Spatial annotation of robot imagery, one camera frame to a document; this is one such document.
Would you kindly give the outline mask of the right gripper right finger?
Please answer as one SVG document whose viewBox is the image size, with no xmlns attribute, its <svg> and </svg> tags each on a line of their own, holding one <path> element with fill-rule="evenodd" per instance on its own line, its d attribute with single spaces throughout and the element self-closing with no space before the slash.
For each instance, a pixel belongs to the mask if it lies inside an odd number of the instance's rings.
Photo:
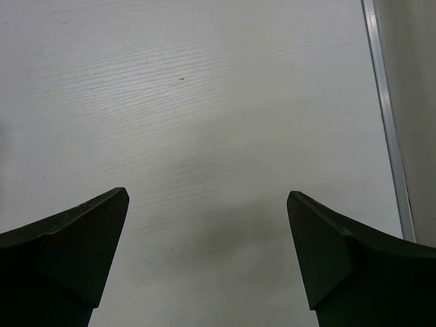
<svg viewBox="0 0 436 327">
<path fill-rule="evenodd" d="M 320 326 L 434 326 L 435 249 L 383 233 L 299 191 L 287 199 Z"/>
</svg>

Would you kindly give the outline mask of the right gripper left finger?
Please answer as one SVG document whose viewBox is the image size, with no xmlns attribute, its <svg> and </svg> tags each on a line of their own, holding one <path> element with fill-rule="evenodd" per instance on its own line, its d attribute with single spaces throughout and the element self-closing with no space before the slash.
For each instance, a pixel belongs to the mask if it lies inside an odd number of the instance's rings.
<svg viewBox="0 0 436 327">
<path fill-rule="evenodd" d="M 1 325 L 88 326 L 123 230 L 129 195 L 117 187 L 1 234 Z"/>
</svg>

